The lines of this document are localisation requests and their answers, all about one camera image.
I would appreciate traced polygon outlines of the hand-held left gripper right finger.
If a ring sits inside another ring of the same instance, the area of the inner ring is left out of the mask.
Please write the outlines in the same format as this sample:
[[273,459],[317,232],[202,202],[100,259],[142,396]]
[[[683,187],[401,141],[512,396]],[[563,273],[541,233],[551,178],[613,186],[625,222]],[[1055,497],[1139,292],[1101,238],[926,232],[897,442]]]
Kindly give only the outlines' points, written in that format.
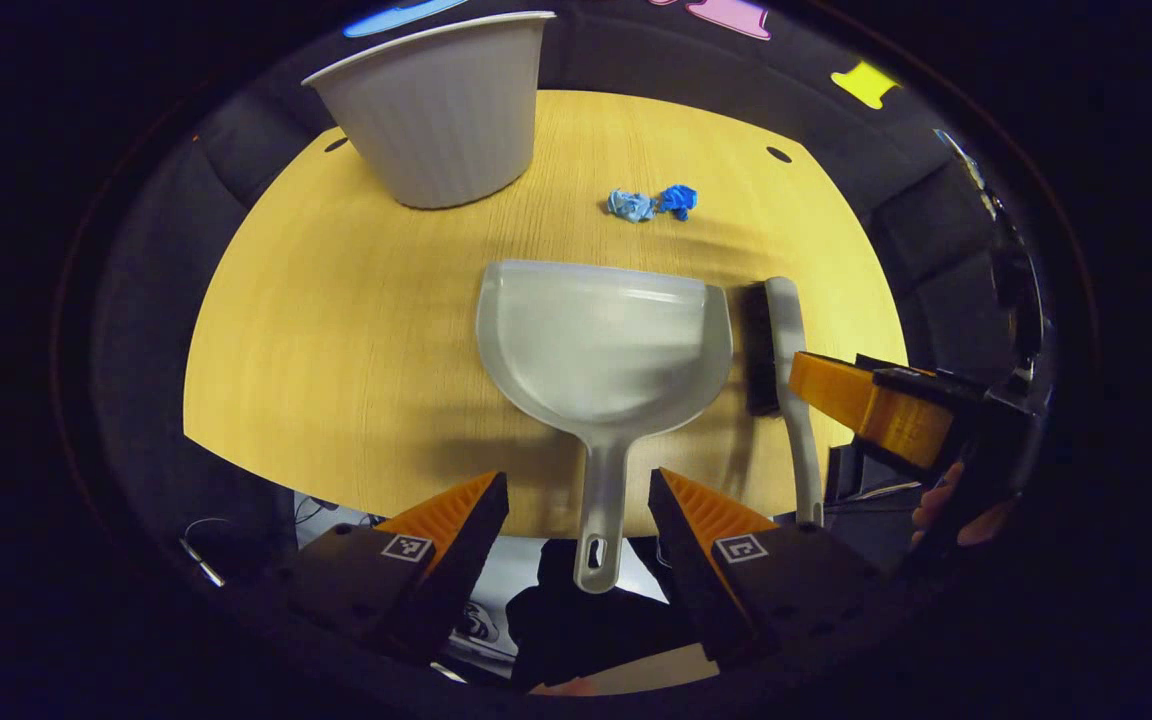
[[812,524],[780,525],[658,468],[649,509],[676,598],[723,670],[781,655],[823,670],[882,637],[882,575]]

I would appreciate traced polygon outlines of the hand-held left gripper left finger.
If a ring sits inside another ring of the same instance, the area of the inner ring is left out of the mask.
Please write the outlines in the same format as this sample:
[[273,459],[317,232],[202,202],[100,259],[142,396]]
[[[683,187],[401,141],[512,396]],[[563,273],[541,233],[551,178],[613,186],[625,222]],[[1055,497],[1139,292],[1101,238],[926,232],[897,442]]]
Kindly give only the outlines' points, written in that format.
[[429,665],[463,616],[509,511],[503,471],[376,526],[338,524],[282,566],[288,609],[361,647]]

